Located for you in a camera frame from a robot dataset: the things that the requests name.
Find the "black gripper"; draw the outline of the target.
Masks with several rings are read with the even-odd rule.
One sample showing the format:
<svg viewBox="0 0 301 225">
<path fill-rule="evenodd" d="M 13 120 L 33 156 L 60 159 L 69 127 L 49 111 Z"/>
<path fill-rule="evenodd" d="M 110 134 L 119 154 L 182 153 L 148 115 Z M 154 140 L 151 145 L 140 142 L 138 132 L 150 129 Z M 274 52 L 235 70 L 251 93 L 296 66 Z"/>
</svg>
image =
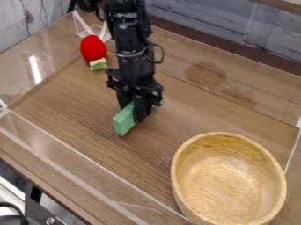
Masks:
<svg viewBox="0 0 301 225">
<path fill-rule="evenodd" d="M 152 52 L 116 54 L 119 68 L 107 69 L 107 86 L 116 91 L 120 108 L 134 100 L 134 114 L 138 123 L 151 114 L 151 106 L 160 106 L 163 86 L 156 82 Z"/>
</svg>

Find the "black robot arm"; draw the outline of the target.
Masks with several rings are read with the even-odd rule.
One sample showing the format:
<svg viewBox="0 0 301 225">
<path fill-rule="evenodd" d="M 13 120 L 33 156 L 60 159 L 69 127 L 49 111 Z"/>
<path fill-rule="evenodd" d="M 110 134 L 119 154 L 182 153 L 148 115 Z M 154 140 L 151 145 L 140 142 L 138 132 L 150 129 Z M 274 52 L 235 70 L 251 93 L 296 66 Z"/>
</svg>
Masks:
<svg viewBox="0 0 301 225">
<path fill-rule="evenodd" d="M 140 123 L 160 106 L 163 86 L 156 82 L 154 48 L 160 45 L 150 41 L 151 19 L 144 0 L 73 0 L 85 12 L 94 12 L 107 23 L 115 42 L 119 68 L 107 69 L 107 86 L 116 91 L 120 108 L 132 103 L 132 117 Z"/>
</svg>

